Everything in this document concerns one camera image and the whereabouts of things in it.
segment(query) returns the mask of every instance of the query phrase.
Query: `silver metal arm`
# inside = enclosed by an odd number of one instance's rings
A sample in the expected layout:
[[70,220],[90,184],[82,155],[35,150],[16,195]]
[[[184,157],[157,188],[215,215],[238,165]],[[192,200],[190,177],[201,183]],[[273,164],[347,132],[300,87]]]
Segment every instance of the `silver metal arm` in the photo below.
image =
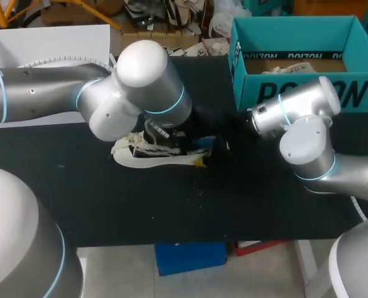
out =
[[76,95],[91,80],[109,76],[95,64],[0,69],[0,123],[77,111]]
[[310,191],[368,200],[368,156],[336,153],[320,117],[306,116],[289,126],[280,152]]
[[190,118],[191,99],[159,44],[132,44],[117,68],[86,61],[0,69],[0,123],[78,111],[99,139],[116,141],[135,127],[141,112],[166,129]]
[[340,101],[334,86],[325,76],[310,81],[262,102],[247,111],[250,130],[271,140],[285,133],[285,126],[306,115],[321,116],[326,125],[340,113]]

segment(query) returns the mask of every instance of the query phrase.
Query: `shoe sole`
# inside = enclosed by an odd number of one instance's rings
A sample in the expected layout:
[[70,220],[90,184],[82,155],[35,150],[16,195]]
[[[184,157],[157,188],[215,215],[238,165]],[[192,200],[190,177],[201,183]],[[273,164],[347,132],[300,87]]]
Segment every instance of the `shoe sole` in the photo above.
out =
[[150,158],[135,158],[132,152],[127,147],[113,149],[113,156],[117,163],[128,168],[146,169],[155,166],[163,165],[188,165],[194,166],[194,161],[204,157],[207,152],[191,155],[180,155],[174,157],[150,157]]

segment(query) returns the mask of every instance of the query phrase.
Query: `white cable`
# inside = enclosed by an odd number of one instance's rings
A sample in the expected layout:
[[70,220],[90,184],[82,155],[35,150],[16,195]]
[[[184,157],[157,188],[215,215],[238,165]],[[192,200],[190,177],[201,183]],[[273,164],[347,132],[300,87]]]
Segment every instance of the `white cable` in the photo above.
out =
[[93,63],[95,65],[99,65],[99,66],[105,68],[109,72],[112,72],[112,70],[113,70],[112,66],[109,66],[108,64],[105,64],[104,62],[98,61],[96,59],[87,58],[87,57],[80,57],[80,56],[60,56],[60,57],[55,57],[55,58],[47,58],[47,59],[38,60],[38,61],[35,61],[35,62],[32,62],[32,63],[28,63],[28,64],[25,64],[25,65],[18,66],[18,68],[33,68],[33,67],[38,67],[38,66],[41,66],[41,65],[49,64],[49,63],[55,63],[55,62],[67,61],[67,60],[68,61],[82,62],[82,64]]
[[363,221],[367,220],[368,218],[365,216],[365,214],[363,213],[361,207],[359,207],[359,204],[357,202],[357,199],[353,196],[350,196],[352,203],[354,204],[354,207],[356,208],[359,216],[362,218]]

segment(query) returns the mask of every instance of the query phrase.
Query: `white plastic bag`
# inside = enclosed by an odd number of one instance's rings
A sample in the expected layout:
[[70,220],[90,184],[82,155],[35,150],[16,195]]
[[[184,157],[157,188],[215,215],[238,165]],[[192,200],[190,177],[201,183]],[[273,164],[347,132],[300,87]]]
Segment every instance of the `white plastic bag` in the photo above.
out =
[[210,20],[209,36],[212,29],[224,37],[231,36],[232,20],[235,17],[251,17],[252,13],[241,5],[240,0],[214,0],[213,17]]

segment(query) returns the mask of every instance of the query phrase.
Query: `black tabletop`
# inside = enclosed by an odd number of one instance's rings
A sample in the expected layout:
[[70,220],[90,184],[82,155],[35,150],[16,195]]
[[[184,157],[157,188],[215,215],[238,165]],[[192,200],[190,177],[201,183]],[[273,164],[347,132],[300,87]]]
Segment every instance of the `black tabletop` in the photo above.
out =
[[[235,111],[226,57],[173,62],[195,104]],[[337,116],[331,136],[336,151],[368,155],[368,114]],[[32,188],[75,246],[336,238],[361,221],[350,198],[303,188],[277,142],[217,170],[125,168],[112,145],[86,124],[0,129],[0,168]]]

